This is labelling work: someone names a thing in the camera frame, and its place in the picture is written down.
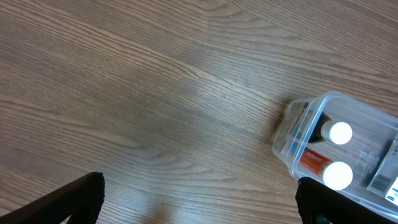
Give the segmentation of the black tube white cap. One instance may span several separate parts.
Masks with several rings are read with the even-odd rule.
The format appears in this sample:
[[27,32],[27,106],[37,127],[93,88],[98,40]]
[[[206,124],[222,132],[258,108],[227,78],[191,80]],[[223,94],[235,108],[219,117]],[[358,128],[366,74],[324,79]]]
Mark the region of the black tube white cap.
[[322,113],[310,135],[308,143],[329,141],[337,145],[348,143],[353,136],[351,126],[342,121],[332,120],[326,113]]

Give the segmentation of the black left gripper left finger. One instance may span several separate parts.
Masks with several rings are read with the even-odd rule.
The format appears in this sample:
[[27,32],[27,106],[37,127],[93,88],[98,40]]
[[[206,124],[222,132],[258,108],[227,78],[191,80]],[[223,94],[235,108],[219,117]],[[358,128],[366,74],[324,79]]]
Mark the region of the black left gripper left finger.
[[90,172],[73,182],[1,216],[1,223],[96,223],[104,203],[101,172]]

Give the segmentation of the orange tube white cap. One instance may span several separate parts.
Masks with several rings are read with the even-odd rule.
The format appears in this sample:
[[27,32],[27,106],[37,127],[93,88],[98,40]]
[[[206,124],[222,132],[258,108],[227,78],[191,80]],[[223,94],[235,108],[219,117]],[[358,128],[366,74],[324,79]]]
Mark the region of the orange tube white cap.
[[353,171],[348,164],[333,161],[311,149],[303,152],[299,163],[332,190],[343,190],[352,183]]

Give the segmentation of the white bandage box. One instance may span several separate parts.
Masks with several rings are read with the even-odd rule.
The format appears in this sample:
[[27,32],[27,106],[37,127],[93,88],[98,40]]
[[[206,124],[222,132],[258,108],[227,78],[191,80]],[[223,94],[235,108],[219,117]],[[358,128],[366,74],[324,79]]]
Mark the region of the white bandage box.
[[397,205],[397,136],[392,141],[367,189]]

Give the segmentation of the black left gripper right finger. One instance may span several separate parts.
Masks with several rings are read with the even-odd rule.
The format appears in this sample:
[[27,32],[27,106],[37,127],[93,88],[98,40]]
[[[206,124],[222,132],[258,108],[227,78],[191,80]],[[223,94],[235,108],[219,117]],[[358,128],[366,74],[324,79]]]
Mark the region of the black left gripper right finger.
[[295,199],[303,224],[394,224],[310,177],[298,180]]

